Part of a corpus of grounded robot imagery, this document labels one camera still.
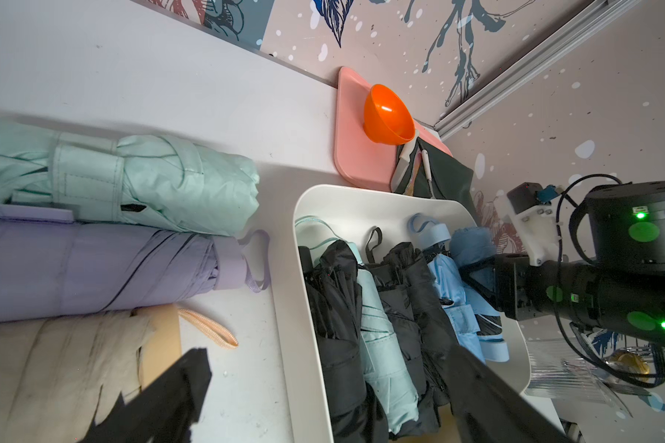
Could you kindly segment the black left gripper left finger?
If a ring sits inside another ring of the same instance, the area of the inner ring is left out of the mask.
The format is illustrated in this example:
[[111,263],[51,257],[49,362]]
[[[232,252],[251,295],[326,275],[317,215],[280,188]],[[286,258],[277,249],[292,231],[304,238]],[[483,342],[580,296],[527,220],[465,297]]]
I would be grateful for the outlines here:
[[193,348],[134,400],[119,400],[84,442],[190,442],[212,378],[205,348]]

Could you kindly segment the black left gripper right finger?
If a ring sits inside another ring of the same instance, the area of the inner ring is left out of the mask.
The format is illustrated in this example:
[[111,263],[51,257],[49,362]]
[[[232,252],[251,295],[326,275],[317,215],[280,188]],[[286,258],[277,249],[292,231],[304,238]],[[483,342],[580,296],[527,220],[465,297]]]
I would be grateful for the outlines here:
[[568,442],[489,367],[460,345],[449,351],[446,385],[463,442]]

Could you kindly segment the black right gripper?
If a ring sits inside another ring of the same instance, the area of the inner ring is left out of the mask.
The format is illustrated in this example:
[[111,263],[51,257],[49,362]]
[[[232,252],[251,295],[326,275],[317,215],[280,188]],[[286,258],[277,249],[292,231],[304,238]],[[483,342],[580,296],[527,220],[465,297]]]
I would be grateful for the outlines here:
[[462,281],[479,293],[492,308],[508,319],[524,321],[553,314],[546,293],[557,284],[560,263],[537,265],[525,254],[500,254],[462,266]]

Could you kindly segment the light blue umbrella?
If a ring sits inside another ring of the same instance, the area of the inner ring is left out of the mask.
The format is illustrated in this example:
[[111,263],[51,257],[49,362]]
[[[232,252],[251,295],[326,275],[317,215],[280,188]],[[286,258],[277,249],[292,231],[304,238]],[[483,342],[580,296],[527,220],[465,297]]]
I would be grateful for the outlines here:
[[462,267],[495,255],[490,231],[475,226],[451,232],[446,224],[420,213],[408,220],[407,228],[435,278],[441,307],[459,343],[483,363],[507,362],[500,312],[463,282],[460,273]]

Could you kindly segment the pale teal umbrella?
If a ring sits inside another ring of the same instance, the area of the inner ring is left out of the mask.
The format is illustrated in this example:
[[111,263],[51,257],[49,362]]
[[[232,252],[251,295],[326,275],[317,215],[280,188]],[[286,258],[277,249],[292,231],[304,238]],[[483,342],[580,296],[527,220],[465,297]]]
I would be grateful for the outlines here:
[[[320,219],[306,216],[295,222],[296,227],[304,223],[323,224]],[[380,295],[371,272],[364,263],[357,246],[341,238],[329,225],[323,225],[329,237],[312,250],[313,262],[336,240],[343,240],[352,250],[358,262],[357,282],[362,288],[361,350],[363,372],[366,382],[373,388],[386,413],[388,438],[397,432],[406,419],[417,420],[417,391],[406,369],[399,342],[392,323],[383,310]]]

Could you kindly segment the beige umbrella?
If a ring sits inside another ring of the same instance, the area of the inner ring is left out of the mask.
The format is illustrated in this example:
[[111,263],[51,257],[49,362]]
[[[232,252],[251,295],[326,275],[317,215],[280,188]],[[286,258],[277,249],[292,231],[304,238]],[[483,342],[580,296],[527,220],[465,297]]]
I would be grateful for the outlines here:
[[0,442],[77,442],[182,354],[184,319],[235,349],[219,323],[175,305],[0,323]]

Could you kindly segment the black umbrella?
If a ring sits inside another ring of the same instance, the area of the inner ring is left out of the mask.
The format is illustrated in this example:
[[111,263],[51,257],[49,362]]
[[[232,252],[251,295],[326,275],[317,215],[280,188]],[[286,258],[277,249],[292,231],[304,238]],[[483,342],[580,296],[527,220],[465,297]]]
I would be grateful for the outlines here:
[[382,243],[382,230],[373,227],[365,245],[368,268],[376,285],[383,310],[390,319],[406,363],[406,369],[417,391],[417,420],[406,419],[392,440],[417,437],[439,430],[439,418],[433,403],[433,387],[427,380],[421,351],[420,328],[414,321],[411,302],[402,271],[388,264],[376,264],[373,250]]
[[317,263],[308,247],[299,248],[299,258],[334,441],[385,442],[386,413],[363,372],[358,262],[343,240],[332,242]]
[[447,378],[452,364],[450,349],[456,336],[450,319],[441,307],[441,300],[423,253],[410,242],[393,247],[383,259],[384,264],[400,271],[406,286],[413,318],[420,329],[421,352],[427,380],[433,387],[436,406],[449,404]]

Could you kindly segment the purple umbrella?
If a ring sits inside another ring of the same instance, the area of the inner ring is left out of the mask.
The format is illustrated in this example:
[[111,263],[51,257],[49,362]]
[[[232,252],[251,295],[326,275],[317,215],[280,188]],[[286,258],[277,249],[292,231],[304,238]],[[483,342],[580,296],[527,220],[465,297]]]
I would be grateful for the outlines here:
[[79,223],[70,210],[0,204],[0,322],[169,305],[213,290],[267,289],[253,238]]

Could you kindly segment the black umbrella front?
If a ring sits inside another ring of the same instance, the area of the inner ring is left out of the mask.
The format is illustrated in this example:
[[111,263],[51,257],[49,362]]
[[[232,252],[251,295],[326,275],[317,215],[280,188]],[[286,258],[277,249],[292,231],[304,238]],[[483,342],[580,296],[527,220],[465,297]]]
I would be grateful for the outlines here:
[[393,247],[383,259],[384,264],[400,271],[406,286],[413,318],[420,329],[421,352],[427,380],[433,387],[436,406],[449,404],[447,378],[452,364],[450,349],[456,336],[450,319],[441,307],[441,300],[423,253],[410,242]]

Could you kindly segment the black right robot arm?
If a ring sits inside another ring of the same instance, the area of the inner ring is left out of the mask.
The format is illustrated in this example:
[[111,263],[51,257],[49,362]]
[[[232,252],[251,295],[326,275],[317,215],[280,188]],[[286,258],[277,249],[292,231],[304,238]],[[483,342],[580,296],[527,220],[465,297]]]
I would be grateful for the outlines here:
[[570,239],[588,221],[594,258],[566,262],[560,249],[563,192],[526,182],[499,201],[522,254],[460,267],[462,280],[514,320],[556,315],[581,330],[606,329],[665,348],[665,181],[624,184],[606,176],[574,209]]

